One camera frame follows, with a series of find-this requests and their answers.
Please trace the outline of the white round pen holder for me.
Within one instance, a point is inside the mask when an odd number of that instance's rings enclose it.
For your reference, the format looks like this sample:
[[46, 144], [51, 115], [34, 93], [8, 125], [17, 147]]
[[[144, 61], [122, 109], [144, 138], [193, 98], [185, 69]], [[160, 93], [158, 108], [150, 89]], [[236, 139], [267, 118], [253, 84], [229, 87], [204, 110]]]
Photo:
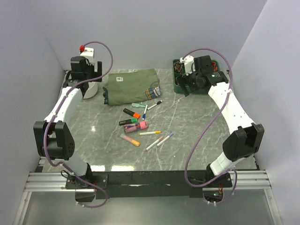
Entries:
[[85, 92], [85, 95], [83, 96], [83, 99], [89, 99], [96, 95], [98, 91], [98, 85], [96, 82], [90, 82], [89, 87]]

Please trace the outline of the white pen blue cap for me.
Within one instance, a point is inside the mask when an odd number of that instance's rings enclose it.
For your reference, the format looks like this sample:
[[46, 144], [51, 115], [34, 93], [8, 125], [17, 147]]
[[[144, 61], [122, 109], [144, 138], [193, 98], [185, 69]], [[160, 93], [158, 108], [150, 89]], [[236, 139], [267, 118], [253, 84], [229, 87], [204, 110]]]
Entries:
[[170, 139], [174, 133], [170, 133], [168, 136], [166, 136], [163, 140], [161, 140], [158, 144], [157, 147], [161, 146], [163, 143], [165, 143], [168, 139]]

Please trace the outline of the white pen yellow cap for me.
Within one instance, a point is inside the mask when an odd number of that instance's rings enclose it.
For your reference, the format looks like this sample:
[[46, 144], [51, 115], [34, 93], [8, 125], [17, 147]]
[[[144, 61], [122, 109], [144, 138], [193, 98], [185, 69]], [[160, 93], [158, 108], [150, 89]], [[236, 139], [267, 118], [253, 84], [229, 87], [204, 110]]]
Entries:
[[139, 133], [139, 135], [154, 135], [154, 134], [160, 134], [161, 131], [150, 131], [150, 132], [142, 132]]

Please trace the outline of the black orange highlighter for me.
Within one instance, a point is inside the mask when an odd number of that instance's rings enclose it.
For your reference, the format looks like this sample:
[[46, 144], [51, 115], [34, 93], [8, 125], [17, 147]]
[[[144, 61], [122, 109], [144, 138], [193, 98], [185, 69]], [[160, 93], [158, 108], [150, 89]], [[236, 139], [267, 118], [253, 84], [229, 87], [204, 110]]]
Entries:
[[130, 116], [132, 116], [132, 117], [134, 117], [134, 118], [136, 118], [136, 119], [140, 118], [140, 114], [138, 114], [136, 112], [133, 112], [133, 111], [127, 109], [127, 108], [124, 108], [123, 112], [126, 113], [126, 114], [128, 114], [128, 115], [130, 115]]

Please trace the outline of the black green highlighter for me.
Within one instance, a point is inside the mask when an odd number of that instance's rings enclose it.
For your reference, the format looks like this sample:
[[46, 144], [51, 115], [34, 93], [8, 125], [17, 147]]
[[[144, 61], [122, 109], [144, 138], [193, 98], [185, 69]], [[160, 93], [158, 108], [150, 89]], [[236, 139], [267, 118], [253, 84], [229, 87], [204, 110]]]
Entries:
[[137, 118], [131, 118], [131, 119], [127, 119], [127, 120], [122, 120], [122, 121], [119, 121], [119, 125], [120, 126], [124, 126], [126, 124], [136, 123], [137, 121], [138, 121]]

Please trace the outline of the white pen pink cap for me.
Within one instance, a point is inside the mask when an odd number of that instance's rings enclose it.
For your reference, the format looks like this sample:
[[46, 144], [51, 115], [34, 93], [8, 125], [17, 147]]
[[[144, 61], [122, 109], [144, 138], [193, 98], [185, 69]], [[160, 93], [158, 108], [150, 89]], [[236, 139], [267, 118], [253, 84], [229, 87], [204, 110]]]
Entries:
[[158, 144], [163, 139], [163, 136], [159, 137], [156, 141], [154, 141], [150, 146], [148, 146], [145, 150], [148, 151], [152, 147], [154, 147], [156, 144]]

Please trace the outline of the pink orange highlighter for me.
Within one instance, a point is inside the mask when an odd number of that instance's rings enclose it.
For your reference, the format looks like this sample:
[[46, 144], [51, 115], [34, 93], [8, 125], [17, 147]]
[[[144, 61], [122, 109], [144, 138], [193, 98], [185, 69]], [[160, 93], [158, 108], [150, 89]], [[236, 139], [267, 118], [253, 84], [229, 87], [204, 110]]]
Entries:
[[132, 138], [130, 138], [129, 136], [125, 135], [125, 134], [121, 134], [120, 137], [122, 139], [124, 139], [125, 141], [131, 143], [132, 145], [136, 146], [136, 147], [139, 147], [140, 146], [140, 143]]

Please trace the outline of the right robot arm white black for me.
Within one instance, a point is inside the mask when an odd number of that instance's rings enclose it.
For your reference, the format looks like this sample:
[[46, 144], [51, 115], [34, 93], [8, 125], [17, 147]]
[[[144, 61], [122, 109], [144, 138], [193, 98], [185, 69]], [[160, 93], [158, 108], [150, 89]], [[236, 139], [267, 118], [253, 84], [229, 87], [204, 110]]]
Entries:
[[205, 175], [206, 183], [215, 187], [222, 181], [221, 173], [255, 154], [262, 142], [264, 127], [246, 114], [230, 87], [227, 75], [218, 71], [210, 56], [180, 58], [184, 73], [176, 81], [185, 96], [205, 91], [221, 109], [229, 129], [229, 137], [222, 145], [223, 152], [213, 161]]

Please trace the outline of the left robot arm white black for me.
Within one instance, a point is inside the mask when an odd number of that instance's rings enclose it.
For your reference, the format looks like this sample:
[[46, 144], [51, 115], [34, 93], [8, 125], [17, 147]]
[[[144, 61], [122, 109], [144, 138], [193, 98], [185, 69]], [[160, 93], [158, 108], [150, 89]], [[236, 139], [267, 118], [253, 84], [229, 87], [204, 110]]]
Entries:
[[76, 106], [88, 91], [87, 82], [102, 75], [102, 62], [98, 61], [95, 71], [94, 56], [81, 53], [71, 58], [71, 70], [62, 85], [61, 95], [51, 113], [33, 126], [37, 152], [39, 156], [50, 159], [52, 164], [62, 164], [73, 174], [77, 174], [77, 183], [89, 188], [94, 182], [89, 174], [89, 165], [75, 153], [75, 141], [68, 128]]

